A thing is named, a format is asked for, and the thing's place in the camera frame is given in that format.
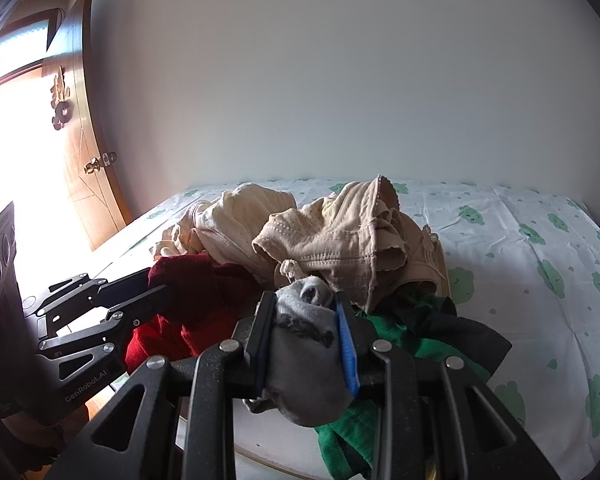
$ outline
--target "door handle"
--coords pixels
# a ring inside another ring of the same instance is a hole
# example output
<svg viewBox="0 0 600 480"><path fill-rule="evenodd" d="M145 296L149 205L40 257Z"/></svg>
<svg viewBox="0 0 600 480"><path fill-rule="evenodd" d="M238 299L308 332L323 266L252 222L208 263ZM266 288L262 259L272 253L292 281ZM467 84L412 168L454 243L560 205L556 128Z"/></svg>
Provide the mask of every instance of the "door handle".
<svg viewBox="0 0 600 480"><path fill-rule="evenodd" d="M100 158L93 157L90 162L84 165L84 173L87 175L97 173L101 168L110 166L118 160L116 152L104 152Z"/></svg>

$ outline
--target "white bed sheet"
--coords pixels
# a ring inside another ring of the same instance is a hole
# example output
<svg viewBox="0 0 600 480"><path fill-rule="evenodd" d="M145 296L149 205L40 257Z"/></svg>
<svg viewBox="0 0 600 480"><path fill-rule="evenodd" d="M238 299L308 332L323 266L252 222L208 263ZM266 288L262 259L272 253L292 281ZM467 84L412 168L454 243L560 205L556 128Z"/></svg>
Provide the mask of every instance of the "white bed sheet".
<svg viewBox="0 0 600 480"><path fill-rule="evenodd" d="M506 186L392 182L402 211L440 236L458 314L513 344L490 387L561 478L579 480L600 458L600 229L561 196ZM156 206L96 251L91 275L114 280L151 265L149 247L166 225L192 202L212 200L237 184L190 188ZM343 182L259 184L292 192L301 206ZM92 316L100 320L101 314ZM251 435L245 440L252 442L237 444L276 462ZM317 443L310 450L314 458L316 450ZM277 464L325 477L318 459L290 460Z"/></svg>

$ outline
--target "window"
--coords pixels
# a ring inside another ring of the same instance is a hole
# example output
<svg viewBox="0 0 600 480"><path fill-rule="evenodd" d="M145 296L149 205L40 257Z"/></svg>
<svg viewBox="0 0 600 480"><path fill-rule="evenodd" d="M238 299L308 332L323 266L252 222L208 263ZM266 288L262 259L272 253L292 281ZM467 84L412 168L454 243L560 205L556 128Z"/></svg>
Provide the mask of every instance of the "window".
<svg viewBox="0 0 600 480"><path fill-rule="evenodd" d="M46 10L6 25L0 33L0 80L22 73L46 56L58 26L58 9Z"/></svg>
<svg viewBox="0 0 600 480"><path fill-rule="evenodd" d="M65 138L51 125L52 79L38 68L0 85L0 211L13 200L23 298L93 261L64 181Z"/></svg>

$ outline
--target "door decoration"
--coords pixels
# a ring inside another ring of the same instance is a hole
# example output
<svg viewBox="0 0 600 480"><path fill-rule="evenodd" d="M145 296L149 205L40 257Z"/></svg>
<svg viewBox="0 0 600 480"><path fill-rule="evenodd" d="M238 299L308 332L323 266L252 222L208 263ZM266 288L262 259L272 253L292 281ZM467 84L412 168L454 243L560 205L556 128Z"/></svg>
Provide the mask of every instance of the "door decoration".
<svg viewBox="0 0 600 480"><path fill-rule="evenodd" d="M51 107L56 111L56 114L51 117L51 124L56 130L60 130L71 119L71 107L67 101L71 91L64 85L64 69L61 66L58 67L58 73L54 75L51 95Z"/></svg>

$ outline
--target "green clothing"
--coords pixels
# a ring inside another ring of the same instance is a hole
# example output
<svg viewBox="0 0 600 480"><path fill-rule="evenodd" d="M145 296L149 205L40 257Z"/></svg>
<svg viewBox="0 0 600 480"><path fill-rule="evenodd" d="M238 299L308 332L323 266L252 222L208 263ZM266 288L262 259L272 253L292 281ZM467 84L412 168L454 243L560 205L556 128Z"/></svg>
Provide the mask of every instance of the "green clothing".
<svg viewBox="0 0 600 480"><path fill-rule="evenodd" d="M428 304L430 308L434 309L440 307L440 298L429 295L427 299L429 301L415 301L415 303ZM461 357L483 381L486 382L491 377L485 368L468 359L453 346L435 339L420 338L410 333L407 327L395 321L394 316L369 316L363 312L356 315L366 317L371 321L379 338L406 349L416 357L442 362L450 355L456 355ZM315 428L318 433L322 459L334 480L347 480L358 473L358 471L353 471L347 460L347 452L350 450L347 450L346 446L342 446L342 441L357 451L369 464L369 467L372 465L377 423L378 407L376 404L372 400L354 400L339 420Z"/></svg>

